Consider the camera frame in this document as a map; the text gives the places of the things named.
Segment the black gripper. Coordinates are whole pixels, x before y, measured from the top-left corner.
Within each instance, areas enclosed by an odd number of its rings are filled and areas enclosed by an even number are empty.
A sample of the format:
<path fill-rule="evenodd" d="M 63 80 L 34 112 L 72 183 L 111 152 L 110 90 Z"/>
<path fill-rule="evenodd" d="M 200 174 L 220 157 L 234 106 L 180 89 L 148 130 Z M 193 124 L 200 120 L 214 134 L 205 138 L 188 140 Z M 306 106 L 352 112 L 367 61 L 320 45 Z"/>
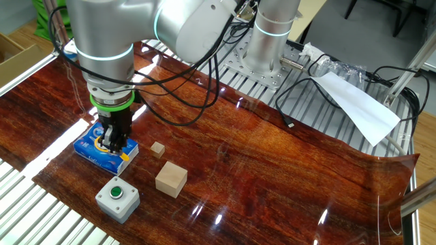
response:
<path fill-rule="evenodd" d="M 121 154 L 123 148 L 127 146 L 131 133 L 132 112 L 130 108 L 115 112 L 106 112 L 98 109 L 98 116 L 99 122 L 104 128 L 101 146 L 109 152 Z"/>

